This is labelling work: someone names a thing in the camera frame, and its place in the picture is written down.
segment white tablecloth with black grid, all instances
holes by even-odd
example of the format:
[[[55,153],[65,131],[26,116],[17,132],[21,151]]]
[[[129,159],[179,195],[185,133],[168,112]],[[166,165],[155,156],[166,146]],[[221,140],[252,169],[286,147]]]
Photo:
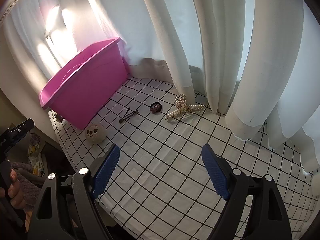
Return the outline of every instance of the white tablecloth with black grid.
[[[201,160],[201,147],[209,143],[216,154],[247,175],[271,174],[277,182],[290,218],[293,238],[313,212],[312,174],[300,166],[300,154],[291,144],[276,150],[268,146],[264,126],[252,140],[240,141],[230,132],[223,114],[214,114],[206,97],[195,92],[205,110],[165,120],[173,111],[177,90],[167,82],[130,77],[92,119],[107,129],[107,138],[94,145],[85,130],[64,120],[59,123],[50,111],[53,128],[75,170],[89,167],[105,154],[111,143],[121,148],[120,160],[100,205],[132,236],[144,240],[206,240],[225,201],[216,194]],[[162,104],[160,113],[149,106]],[[119,123],[127,108],[139,111]],[[235,239],[244,232],[252,196],[247,197]]]

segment pink container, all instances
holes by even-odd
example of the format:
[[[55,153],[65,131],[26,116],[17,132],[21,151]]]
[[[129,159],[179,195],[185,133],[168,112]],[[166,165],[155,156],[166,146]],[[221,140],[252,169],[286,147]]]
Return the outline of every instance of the pink container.
[[[84,129],[127,79],[117,45],[120,40],[116,37],[91,44],[70,60],[41,90],[41,107],[50,107]]]

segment finger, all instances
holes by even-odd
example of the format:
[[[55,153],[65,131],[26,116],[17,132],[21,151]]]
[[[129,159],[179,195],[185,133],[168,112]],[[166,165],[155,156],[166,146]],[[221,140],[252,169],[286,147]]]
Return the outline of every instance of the finger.
[[[1,188],[1,187],[0,187],[0,197],[5,197],[4,188]]]
[[[15,172],[14,169],[11,169],[10,178],[13,182],[15,182],[18,178],[17,173]]]
[[[16,182],[13,182],[8,189],[9,197],[13,198],[15,195],[17,195],[19,192],[19,189],[20,189],[20,182],[19,180],[16,180]]]
[[[14,208],[15,209],[23,209],[26,207],[26,201],[22,199],[21,203],[19,205],[16,205]]]
[[[22,201],[23,201],[23,193],[22,193],[22,190],[19,190],[17,195],[15,195],[14,198],[12,198],[11,205],[14,208],[18,207],[21,204]]]

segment white curtain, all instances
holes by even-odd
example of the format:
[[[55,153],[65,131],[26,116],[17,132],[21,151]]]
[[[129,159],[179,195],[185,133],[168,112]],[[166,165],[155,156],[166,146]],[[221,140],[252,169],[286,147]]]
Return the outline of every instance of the white curtain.
[[[306,171],[320,163],[320,27],[303,0],[19,0],[4,30],[37,92],[77,52],[119,36],[134,77],[173,82],[188,103],[197,90],[213,112],[230,106],[241,139],[267,122],[271,147],[290,139]]]

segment blue gripper pad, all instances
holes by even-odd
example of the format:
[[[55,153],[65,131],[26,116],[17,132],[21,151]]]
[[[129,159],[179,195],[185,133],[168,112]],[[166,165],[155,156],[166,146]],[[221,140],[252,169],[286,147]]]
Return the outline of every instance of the blue gripper pad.
[[[227,178],[219,167],[217,161],[213,157],[213,150],[208,148],[210,145],[205,144],[201,150],[201,157],[205,168],[209,174],[209,177],[214,185],[214,188],[218,195],[222,196],[224,200],[230,198],[230,192],[228,191]]]
[[[96,158],[90,165],[90,171],[92,174],[91,196],[94,199],[104,193],[109,179],[116,168],[119,158],[120,148],[113,144],[105,156]]]

